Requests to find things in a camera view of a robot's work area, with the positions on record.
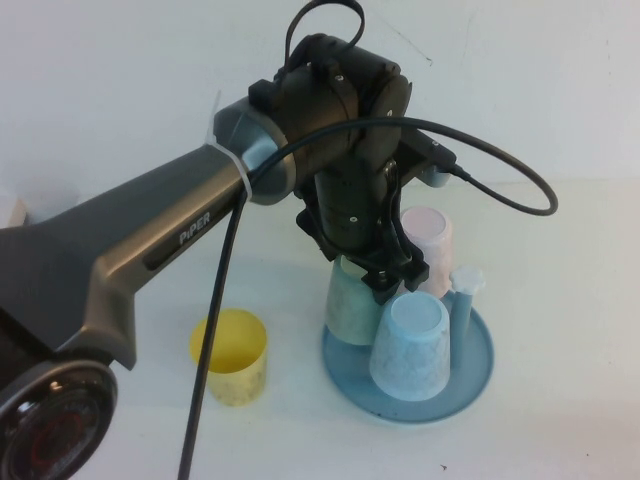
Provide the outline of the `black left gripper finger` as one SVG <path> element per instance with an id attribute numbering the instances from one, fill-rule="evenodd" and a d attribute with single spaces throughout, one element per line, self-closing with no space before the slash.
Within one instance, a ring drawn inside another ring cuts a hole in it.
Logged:
<path id="1" fill-rule="evenodd" d="M 368 280 L 368 286 L 378 305 L 384 305 L 391 299 L 396 294 L 399 285 L 400 280 L 393 276 L 373 276 Z"/>

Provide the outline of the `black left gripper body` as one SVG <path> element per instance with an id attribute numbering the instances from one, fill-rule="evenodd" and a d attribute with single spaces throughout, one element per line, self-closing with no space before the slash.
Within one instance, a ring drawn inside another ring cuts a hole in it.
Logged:
<path id="1" fill-rule="evenodd" d="M 360 280 L 369 289 L 371 277 L 393 276 L 399 287 L 415 291 L 428 279 L 430 267 L 401 225 L 401 190 L 394 162 L 377 170 L 327 168 L 295 192 L 305 204 L 296 224 L 327 260 L 344 257 L 363 269 Z"/>

